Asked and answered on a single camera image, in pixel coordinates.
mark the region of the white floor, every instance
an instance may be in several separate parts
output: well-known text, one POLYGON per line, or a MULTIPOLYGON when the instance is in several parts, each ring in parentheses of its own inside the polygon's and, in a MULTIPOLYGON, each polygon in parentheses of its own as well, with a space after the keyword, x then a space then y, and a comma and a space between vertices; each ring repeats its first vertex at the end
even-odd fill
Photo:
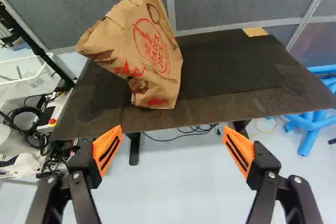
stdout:
MULTIPOLYGON (((264 131, 274 123, 257 121, 264 131)), ((278 120, 272 133, 256 135, 252 121, 247 131, 251 140, 261 141, 281 161, 282 176, 296 174, 308 180, 324 223, 335 223, 336 144, 329 145, 327 140, 336 137, 336 125, 323 129, 309 157, 301 157, 297 148, 302 133, 294 130, 285 134, 283 124, 278 120)), ((177 130, 148 132, 159 139, 179 134, 177 130)), ((255 192, 215 131, 164 143, 142 135, 141 141, 139 165, 129 166, 130 143, 124 137, 108 174, 92 191, 102 223, 245 223, 255 192)), ((4 223, 24 223, 34 190, 32 186, 3 186, 0 216, 4 223)), ((283 216, 280 204, 276 204, 272 223, 285 223, 283 216)), ((64 223, 76 223, 71 203, 64 223)))

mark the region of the black stand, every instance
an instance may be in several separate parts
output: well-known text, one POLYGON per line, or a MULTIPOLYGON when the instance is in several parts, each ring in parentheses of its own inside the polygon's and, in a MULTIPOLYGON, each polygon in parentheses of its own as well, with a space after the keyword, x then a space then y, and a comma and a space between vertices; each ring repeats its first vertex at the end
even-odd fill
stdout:
POLYGON ((139 151, 140 151, 140 135, 141 132, 127 133, 126 136, 131 140, 130 146, 130 160, 131 166, 138 165, 139 163, 139 151))
POLYGON ((248 138, 247 131, 245 127, 251 122, 251 120, 241 120, 241 121, 234 121, 233 125, 235 126, 236 132, 243 135, 244 137, 248 138))
POLYGON ((67 88, 73 88, 75 86, 75 83, 70 79, 70 77, 67 76, 67 74, 59 68, 46 54, 46 52, 40 48, 35 41, 33 41, 32 38, 26 33, 26 31, 23 30, 22 27, 16 22, 16 20, 9 14, 9 12, 6 10, 6 7, 3 3, 0 2, 0 15, 11 24, 14 31, 16 31, 22 39, 27 42, 28 45, 30 45, 32 51, 34 54, 40 56, 46 64, 48 64, 55 73, 59 74, 59 76, 65 81, 67 88))

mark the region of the black mesh tabletop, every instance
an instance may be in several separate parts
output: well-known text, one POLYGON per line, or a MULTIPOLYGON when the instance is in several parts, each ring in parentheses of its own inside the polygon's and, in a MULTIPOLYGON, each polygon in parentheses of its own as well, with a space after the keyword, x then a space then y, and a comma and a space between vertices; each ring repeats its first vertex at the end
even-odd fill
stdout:
POLYGON ((336 106, 334 95, 272 35, 242 30, 177 38, 181 88, 172 110, 133 106, 125 80, 89 62, 54 130, 55 138, 124 133, 263 118, 336 106))

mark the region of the paper bag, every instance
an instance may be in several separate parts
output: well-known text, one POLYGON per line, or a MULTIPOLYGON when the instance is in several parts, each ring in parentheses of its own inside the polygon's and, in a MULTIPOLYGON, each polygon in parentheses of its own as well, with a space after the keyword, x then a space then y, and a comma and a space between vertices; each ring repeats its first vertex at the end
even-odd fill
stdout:
POLYGON ((175 107, 182 55, 161 0, 122 0, 82 35, 76 50, 126 79, 134 105, 175 107))

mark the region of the bolt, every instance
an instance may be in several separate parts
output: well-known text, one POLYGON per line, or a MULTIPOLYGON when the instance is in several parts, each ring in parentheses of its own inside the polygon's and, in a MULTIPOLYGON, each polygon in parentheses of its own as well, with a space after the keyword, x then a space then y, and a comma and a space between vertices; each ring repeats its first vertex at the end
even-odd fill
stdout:
POLYGON ((73 174, 73 176, 72 176, 74 179, 76 179, 76 178, 78 178, 79 177, 79 174, 78 173, 75 173, 75 174, 73 174))
POLYGON ((269 172, 269 173, 268 173, 268 177, 270 177, 270 178, 275 178, 275 174, 274 174, 273 172, 269 172))
POLYGON ((301 180, 301 178, 299 178, 299 177, 295 177, 294 178, 294 181, 296 182, 296 183, 302 183, 302 180, 301 180))
POLYGON ((54 178, 53 178, 53 177, 48 178, 47 183, 50 184, 50 183, 52 183, 52 182, 54 182, 54 178))

